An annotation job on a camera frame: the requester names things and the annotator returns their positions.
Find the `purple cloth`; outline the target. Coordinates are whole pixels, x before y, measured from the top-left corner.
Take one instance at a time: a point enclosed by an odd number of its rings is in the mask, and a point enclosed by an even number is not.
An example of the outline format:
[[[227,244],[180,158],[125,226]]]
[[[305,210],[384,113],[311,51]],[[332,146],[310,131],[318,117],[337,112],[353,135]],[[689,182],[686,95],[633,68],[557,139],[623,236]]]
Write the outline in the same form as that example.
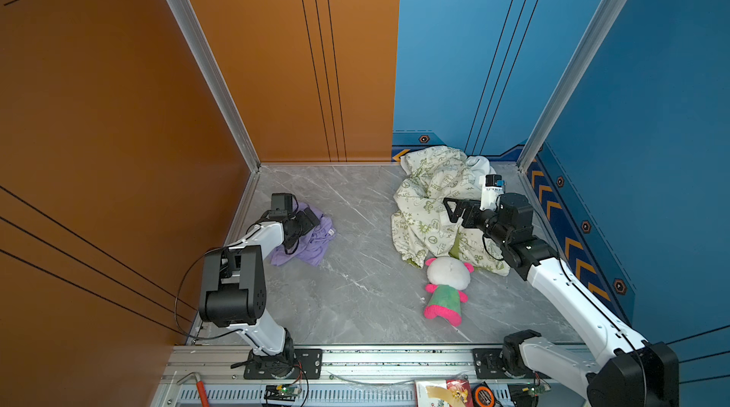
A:
[[[321,219],[321,223],[300,238],[298,245],[289,247],[289,249],[283,245],[276,247],[269,256],[273,266],[283,266],[295,258],[306,262],[310,266],[319,266],[330,242],[335,239],[336,230],[329,215],[324,214],[316,207],[310,207],[306,203],[300,203],[297,211],[303,211],[304,209],[311,209]]]

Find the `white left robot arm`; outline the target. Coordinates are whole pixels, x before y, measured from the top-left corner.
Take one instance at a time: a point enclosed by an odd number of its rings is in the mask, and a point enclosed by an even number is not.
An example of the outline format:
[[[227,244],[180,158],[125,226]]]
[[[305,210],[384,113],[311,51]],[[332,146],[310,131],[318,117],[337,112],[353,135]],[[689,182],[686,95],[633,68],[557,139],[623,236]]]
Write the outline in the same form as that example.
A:
[[[247,380],[321,376],[322,351],[296,350],[291,333],[267,311],[264,273],[264,260],[274,249],[293,249],[318,224],[309,209],[275,211],[272,220],[254,224],[241,240],[203,256],[199,316],[250,346],[247,359],[231,365],[242,368]]]

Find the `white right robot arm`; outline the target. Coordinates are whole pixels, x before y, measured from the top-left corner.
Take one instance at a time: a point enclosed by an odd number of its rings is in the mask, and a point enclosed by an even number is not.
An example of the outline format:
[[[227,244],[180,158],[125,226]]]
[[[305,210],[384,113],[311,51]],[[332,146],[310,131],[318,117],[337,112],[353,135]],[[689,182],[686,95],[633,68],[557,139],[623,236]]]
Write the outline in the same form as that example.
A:
[[[504,372],[513,378],[537,373],[582,396],[590,406],[677,406],[680,363],[663,342],[652,344],[621,321],[570,271],[556,250],[533,233],[526,196],[505,193],[495,209],[476,200],[446,198],[451,222],[477,228],[499,247],[503,260],[540,292],[579,334],[589,361],[533,330],[503,340]]]

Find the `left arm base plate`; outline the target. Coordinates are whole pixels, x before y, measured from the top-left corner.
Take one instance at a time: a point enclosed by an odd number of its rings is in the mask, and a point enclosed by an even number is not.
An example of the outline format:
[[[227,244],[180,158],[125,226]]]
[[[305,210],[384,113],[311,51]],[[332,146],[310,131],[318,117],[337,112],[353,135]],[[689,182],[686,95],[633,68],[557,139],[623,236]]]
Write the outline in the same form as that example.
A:
[[[300,348],[284,350],[275,356],[259,356],[249,352],[243,371],[246,380],[318,380],[321,377],[322,350]]]

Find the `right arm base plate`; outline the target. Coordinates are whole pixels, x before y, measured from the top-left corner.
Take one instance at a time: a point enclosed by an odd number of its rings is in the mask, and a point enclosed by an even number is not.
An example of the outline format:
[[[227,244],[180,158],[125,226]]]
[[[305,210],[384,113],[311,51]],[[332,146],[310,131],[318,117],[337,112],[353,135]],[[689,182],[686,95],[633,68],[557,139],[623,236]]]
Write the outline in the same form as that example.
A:
[[[487,378],[512,378],[513,380],[530,380],[534,372],[525,365],[518,350],[512,348],[480,347],[471,350],[476,376]]]

